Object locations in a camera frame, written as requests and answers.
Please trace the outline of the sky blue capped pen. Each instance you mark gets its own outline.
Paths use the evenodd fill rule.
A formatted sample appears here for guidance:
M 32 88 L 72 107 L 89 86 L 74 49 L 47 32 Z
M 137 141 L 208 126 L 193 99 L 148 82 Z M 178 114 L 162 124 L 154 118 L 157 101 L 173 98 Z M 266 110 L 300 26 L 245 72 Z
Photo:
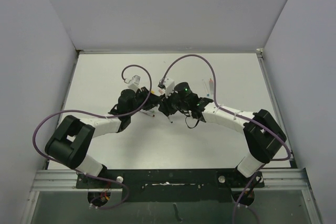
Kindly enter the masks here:
M 204 79 L 202 79 L 202 83 L 203 83 L 203 86 L 204 86 L 204 89 L 205 89 L 205 94 L 206 94 L 206 96 L 207 96 L 207 97 L 209 97 L 209 91 L 208 91 L 208 87 L 207 87 L 207 85 L 206 85 L 206 83 L 205 83 L 205 80 L 204 80 Z

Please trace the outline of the orange capped fat marker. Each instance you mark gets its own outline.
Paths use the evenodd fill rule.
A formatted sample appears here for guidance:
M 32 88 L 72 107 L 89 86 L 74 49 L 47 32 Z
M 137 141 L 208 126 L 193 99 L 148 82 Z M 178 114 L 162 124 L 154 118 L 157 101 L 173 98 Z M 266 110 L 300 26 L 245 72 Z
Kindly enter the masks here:
M 209 79 L 208 86 L 209 86 L 209 94 L 213 95 L 214 94 L 214 81 L 212 78 Z

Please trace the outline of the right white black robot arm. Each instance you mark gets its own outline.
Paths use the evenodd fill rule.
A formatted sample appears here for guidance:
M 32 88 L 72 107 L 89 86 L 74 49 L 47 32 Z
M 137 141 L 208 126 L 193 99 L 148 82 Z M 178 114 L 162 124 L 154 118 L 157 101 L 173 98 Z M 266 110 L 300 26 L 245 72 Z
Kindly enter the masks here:
M 175 84 L 165 80 L 158 87 L 163 90 L 159 111 L 166 116 L 179 111 L 186 117 L 224 126 L 245 137 L 249 152 L 236 166 L 234 182 L 238 186 L 251 183 L 253 174 L 270 163 L 287 140 L 278 123 L 264 109 L 247 112 L 219 105 L 213 99 L 192 92 L 187 82 Z

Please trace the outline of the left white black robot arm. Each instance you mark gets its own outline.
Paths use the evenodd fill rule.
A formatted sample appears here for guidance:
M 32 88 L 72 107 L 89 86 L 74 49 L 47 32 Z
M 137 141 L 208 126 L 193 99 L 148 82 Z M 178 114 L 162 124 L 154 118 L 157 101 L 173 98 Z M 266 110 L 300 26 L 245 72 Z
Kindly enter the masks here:
M 96 188 L 105 185 L 107 168 L 87 154 L 93 138 L 120 133 L 131 123 L 138 110 L 158 106 L 160 97 L 143 87 L 137 91 L 121 91 L 118 103 L 102 118 L 66 116 L 45 146 L 45 152 L 70 169 L 88 174 L 88 182 Z

